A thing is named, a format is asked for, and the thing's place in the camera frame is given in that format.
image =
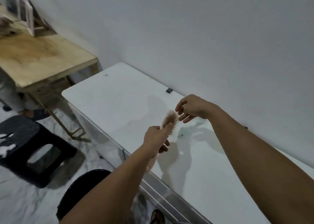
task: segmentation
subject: person's right hand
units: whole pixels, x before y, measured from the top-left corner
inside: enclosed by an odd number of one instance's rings
[[[209,107],[211,105],[213,104],[194,94],[190,94],[181,99],[176,106],[175,111],[178,112],[178,115],[183,114],[179,117],[179,121],[187,123],[196,117],[207,119]]]

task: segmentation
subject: hairbrush head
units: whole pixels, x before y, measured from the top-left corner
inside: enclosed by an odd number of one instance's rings
[[[177,121],[178,121],[178,114],[173,110],[169,110],[166,114],[164,121],[162,122],[162,125],[160,126],[160,129],[167,126],[167,124],[172,123],[173,124],[172,131],[171,131],[171,135],[172,135]]]

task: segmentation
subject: person's left arm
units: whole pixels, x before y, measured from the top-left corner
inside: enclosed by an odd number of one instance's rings
[[[160,130],[149,127],[143,145],[122,165],[86,194],[60,224],[123,223],[129,214],[133,199],[139,189],[150,159],[157,153],[167,151],[168,135],[172,124]]]

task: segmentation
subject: person's left hand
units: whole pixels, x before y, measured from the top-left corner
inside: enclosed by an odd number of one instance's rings
[[[143,146],[150,150],[152,155],[155,155],[157,151],[159,151],[159,153],[168,151],[167,146],[170,146],[170,143],[167,138],[171,134],[172,127],[173,125],[171,123],[163,129],[160,129],[159,126],[149,127],[144,136]]]

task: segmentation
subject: wooden tabletop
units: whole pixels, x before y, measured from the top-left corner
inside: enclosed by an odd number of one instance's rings
[[[0,13],[8,15],[4,6]],[[12,27],[17,34],[0,36],[0,67],[18,87],[52,82],[98,62],[96,56],[58,34],[32,37],[19,22]]]

